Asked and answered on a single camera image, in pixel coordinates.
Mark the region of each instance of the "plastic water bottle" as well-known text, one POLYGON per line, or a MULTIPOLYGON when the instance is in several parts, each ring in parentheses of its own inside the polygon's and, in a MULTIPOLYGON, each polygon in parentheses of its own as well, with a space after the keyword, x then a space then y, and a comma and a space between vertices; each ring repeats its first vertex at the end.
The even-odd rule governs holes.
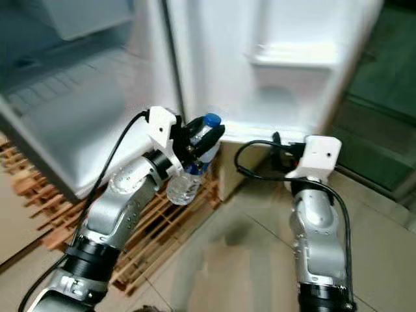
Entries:
MULTIPOLYGON (((203 117, 203 127, 195 136, 190 139, 192 144, 198 143, 201 138, 212 128, 221 124, 221 118, 216 114, 206 114, 203 117)), ((218 141, 209 151, 204 153, 198 160, 203 163, 202 168, 192 164, 185 168, 181 175, 174 177, 168 183, 166 195, 175 205, 187 205, 196 196, 202 182, 202 175, 207 171, 209 164, 214 159, 220 148, 218 141)))

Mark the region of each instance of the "tile floor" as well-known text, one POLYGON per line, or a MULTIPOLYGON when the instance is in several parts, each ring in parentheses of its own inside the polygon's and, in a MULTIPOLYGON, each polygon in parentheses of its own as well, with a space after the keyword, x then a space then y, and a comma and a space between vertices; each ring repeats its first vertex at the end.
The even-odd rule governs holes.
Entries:
MULTIPOLYGON (((416 235, 408 211, 345 176, 330 184, 352 219, 354 291, 360 312, 415 310, 416 235)), ((247 181, 132 297, 111 288, 98 312, 144 304, 163 311, 298 311, 288 218, 291 195, 277 183, 247 181)), ((0 302, 19 299, 58 252, 35 250, 0 275, 0 302)))

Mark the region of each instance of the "bottle cap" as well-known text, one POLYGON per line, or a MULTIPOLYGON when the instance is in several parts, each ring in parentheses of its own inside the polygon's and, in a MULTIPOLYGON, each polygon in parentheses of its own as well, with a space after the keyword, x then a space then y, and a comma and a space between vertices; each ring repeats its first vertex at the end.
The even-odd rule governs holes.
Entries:
POLYGON ((210 112, 203 117, 203 122, 205 125, 208 125, 211 128, 215 128, 221 124, 221 117, 210 112))

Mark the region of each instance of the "cable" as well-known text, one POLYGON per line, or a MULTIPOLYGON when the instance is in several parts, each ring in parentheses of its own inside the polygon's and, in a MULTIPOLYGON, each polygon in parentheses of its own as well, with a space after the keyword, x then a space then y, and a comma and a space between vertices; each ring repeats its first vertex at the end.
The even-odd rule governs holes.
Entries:
MULTIPOLYGON (((75 244, 75 241, 77 240, 79 231, 81 230, 81 226, 86 218, 86 215, 88 213, 88 209, 90 208, 92 202, 94 201, 94 196, 96 195, 97 189, 99 188, 101 182, 103 181, 103 178, 105 176, 105 173, 112 161, 112 158, 114 157, 118 147, 120 146, 120 144, 122 143, 122 140, 124 139, 125 135, 127 134, 128 130, 130 130, 131 126, 140 118, 140 117, 148 117, 149 111, 148 110, 143 110, 142 112, 138 113, 136 116, 133 117, 132 120, 130 120, 130 122, 127 124, 127 126, 124 128, 123 132, 121 133, 120 137, 118 138, 116 144, 114 145, 114 147, 112 148, 112 151, 109 155, 109 158, 107 159, 107 161, 104 164, 104 167, 101 171, 101 173, 99 174, 97 181, 95 182, 94 186, 92 187, 91 191, 88 193, 88 196, 86 197, 86 201, 83 207, 83 211, 79 217, 78 223, 77 223, 77 227, 75 228, 75 231, 73 232, 73 239, 71 242, 71 246, 73 246, 75 244)), ((67 258, 67 255, 64 254, 57 262, 55 262, 53 265, 51 265, 32 285, 31 288, 29 288, 29 290, 26 292, 25 296, 23 297, 23 299, 20 302, 19 308, 18 308, 18 312, 24 312, 25 310, 25 306, 27 304, 27 301, 29 300, 29 298, 31 297, 32 293, 36 290, 36 288, 38 288, 38 286, 41 284, 41 282, 43 282, 44 279, 47 278, 48 275, 50 275, 50 273, 52 273, 52 271, 54 271, 56 268, 59 267, 59 265, 64 262, 67 258)))
POLYGON ((344 217, 345 222, 345 272, 346 272, 346 284, 347 284, 347 291, 348 291, 348 299, 350 302, 354 302, 354 292, 352 289, 352 255, 351 255, 351 226, 350 226, 350 217, 348 215, 348 210, 346 208, 345 202, 343 199, 338 195, 336 191, 334 191, 331 187, 322 184, 320 182, 311 181, 303 178, 291 178, 291 177, 264 177, 258 175, 257 173, 241 166, 239 164, 239 157, 240 154, 248 147, 254 144, 266 144, 269 146, 274 146, 277 148, 281 148, 282 150, 288 151, 285 146, 281 144, 270 142, 266 140, 254 140, 248 143, 245 143, 243 146, 239 148, 234 156, 234 165, 237 168, 237 171, 242 175, 252 178, 252 179, 260 179, 263 181, 279 181, 279 182, 301 182, 301 183, 308 183, 310 185, 314 185, 316 187, 320 187, 322 190, 329 192, 333 195, 333 197, 338 201, 339 205, 341 206, 341 211, 344 217))

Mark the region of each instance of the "refrigerator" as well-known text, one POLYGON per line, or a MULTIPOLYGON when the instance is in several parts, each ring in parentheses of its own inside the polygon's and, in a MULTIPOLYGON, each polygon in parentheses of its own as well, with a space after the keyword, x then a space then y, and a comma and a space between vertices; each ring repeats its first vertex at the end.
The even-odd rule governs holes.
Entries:
MULTIPOLYGON (((129 120, 154 105, 187 122, 220 115, 225 143, 276 131, 283 143, 303 142, 331 125, 381 6, 0 0, 0 130, 74 202, 129 120)), ((128 132, 104 182, 151 149, 146 126, 128 132)))

